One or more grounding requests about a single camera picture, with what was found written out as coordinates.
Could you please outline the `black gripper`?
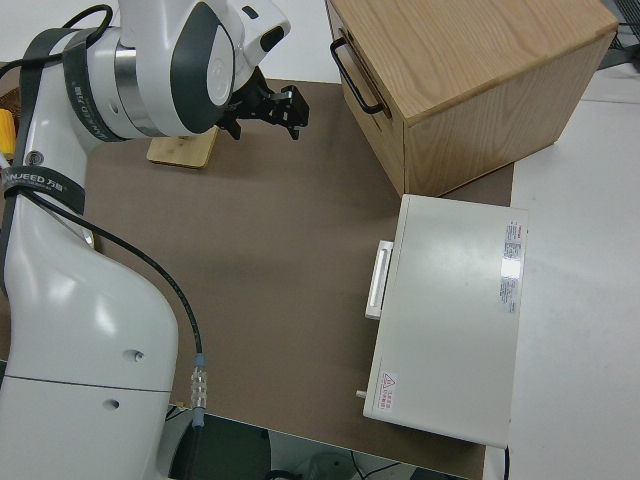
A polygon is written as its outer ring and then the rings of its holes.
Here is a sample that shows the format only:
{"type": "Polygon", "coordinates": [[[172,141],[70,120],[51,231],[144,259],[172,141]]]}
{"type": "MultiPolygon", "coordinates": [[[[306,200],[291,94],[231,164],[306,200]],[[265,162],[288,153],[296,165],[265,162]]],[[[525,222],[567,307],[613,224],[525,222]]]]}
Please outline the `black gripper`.
{"type": "Polygon", "coordinates": [[[273,125],[289,125],[293,140],[298,140],[302,125],[309,121],[309,105],[294,85],[280,92],[271,90],[259,68],[255,68],[247,82],[235,91],[219,120],[235,140],[241,138],[238,119],[261,119],[273,125]]]}

